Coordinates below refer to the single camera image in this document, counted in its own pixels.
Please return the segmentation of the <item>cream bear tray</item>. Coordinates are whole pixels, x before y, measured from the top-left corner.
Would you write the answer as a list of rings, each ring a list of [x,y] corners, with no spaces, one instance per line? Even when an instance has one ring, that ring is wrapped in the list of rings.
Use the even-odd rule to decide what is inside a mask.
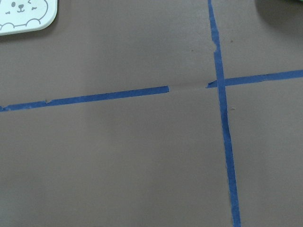
[[[0,35],[45,29],[54,21],[57,0],[1,0]]]

